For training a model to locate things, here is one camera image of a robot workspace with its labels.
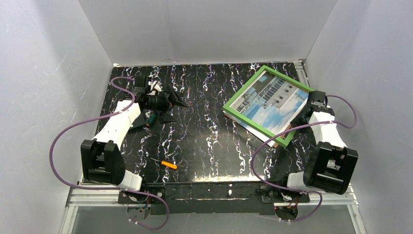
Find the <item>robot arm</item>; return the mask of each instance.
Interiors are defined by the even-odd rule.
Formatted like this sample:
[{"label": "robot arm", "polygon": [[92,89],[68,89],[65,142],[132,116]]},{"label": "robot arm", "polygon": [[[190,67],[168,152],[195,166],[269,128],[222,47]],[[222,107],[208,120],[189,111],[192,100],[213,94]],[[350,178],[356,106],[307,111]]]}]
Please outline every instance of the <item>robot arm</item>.
[{"label": "robot arm", "polygon": [[[292,126],[321,121],[333,121],[334,111],[327,106],[325,93],[312,91],[307,104],[291,122]],[[307,190],[316,187],[328,192],[346,192],[358,159],[357,151],[347,148],[335,123],[311,127],[316,148],[303,172],[288,175],[287,187]]]},{"label": "robot arm", "polygon": [[[142,177],[126,170],[120,147],[128,130],[141,116],[141,110],[154,110],[162,124],[174,122],[168,112],[175,106],[188,107],[169,85],[165,91],[148,77],[137,77],[130,91],[135,102],[124,112],[109,119],[103,129],[92,140],[84,140],[80,146],[82,168],[85,179],[98,183],[112,184],[122,189],[139,191]],[[131,103],[125,94],[116,106],[116,112]]]}]

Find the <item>orange handle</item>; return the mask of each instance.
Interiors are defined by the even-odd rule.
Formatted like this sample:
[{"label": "orange handle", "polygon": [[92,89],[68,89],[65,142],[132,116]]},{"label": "orange handle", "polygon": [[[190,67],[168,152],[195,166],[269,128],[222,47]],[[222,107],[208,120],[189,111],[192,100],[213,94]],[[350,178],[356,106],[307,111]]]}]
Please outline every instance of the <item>orange handle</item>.
[{"label": "orange handle", "polygon": [[174,165],[174,164],[172,164],[172,163],[169,163],[169,162],[162,161],[161,164],[164,165],[164,166],[166,166],[166,167],[172,168],[172,169],[174,169],[174,170],[178,169],[178,166],[176,166],[176,165]]}]

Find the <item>white wall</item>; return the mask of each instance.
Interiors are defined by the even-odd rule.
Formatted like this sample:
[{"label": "white wall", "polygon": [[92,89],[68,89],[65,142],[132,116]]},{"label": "white wall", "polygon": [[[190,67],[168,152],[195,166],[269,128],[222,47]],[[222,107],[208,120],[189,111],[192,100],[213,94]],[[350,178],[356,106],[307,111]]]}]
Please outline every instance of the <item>white wall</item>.
[{"label": "white wall", "polygon": [[337,0],[79,0],[112,63],[304,59]]},{"label": "white wall", "polygon": [[[111,63],[77,1],[0,1],[0,233],[58,233],[69,188],[48,151],[65,126],[99,115]],[[61,175],[76,182],[80,143],[95,123],[56,149]]]},{"label": "white wall", "polygon": [[359,113],[341,134],[359,153],[352,184],[371,234],[413,230],[412,22],[412,1],[338,0],[305,64],[314,88],[343,95]]}]

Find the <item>screwdriver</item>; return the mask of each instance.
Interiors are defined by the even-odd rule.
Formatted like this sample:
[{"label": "screwdriver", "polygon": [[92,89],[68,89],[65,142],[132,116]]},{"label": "screwdriver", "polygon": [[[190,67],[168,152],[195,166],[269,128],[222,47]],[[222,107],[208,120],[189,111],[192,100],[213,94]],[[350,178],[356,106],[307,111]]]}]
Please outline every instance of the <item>screwdriver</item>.
[{"label": "screwdriver", "polygon": [[165,161],[163,161],[163,160],[162,160],[162,162],[161,162],[161,161],[159,161],[159,160],[156,160],[155,158],[150,158],[150,159],[153,159],[153,160],[155,160],[155,161],[157,161],[157,162],[160,162],[162,165],[164,165],[164,166],[166,166],[166,167],[169,167],[169,168],[172,168],[172,169],[174,169],[174,170],[178,169],[178,166],[176,166],[176,165],[174,165],[174,164],[172,164],[172,163],[165,162]]}]

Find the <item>marble surface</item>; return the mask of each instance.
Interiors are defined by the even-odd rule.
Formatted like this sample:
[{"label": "marble surface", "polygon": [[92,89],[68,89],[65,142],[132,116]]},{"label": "marble surface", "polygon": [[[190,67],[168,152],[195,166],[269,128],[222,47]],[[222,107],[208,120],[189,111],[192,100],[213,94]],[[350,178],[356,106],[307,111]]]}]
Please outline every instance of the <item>marble surface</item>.
[{"label": "marble surface", "polygon": [[[189,108],[175,107],[175,123],[130,131],[121,152],[127,170],[139,173],[148,183],[257,181],[249,166],[251,155],[262,142],[224,116],[222,106],[262,65],[298,80],[292,63],[206,64],[174,66],[115,67],[117,76],[150,76],[172,84],[182,92]],[[121,81],[127,87],[127,80]],[[114,111],[119,91],[108,85],[101,115]],[[107,120],[98,123],[99,131]],[[302,171],[314,149],[311,129],[296,132],[286,149],[259,152],[257,172],[275,181],[291,172]],[[153,157],[178,165],[167,169]]]}]

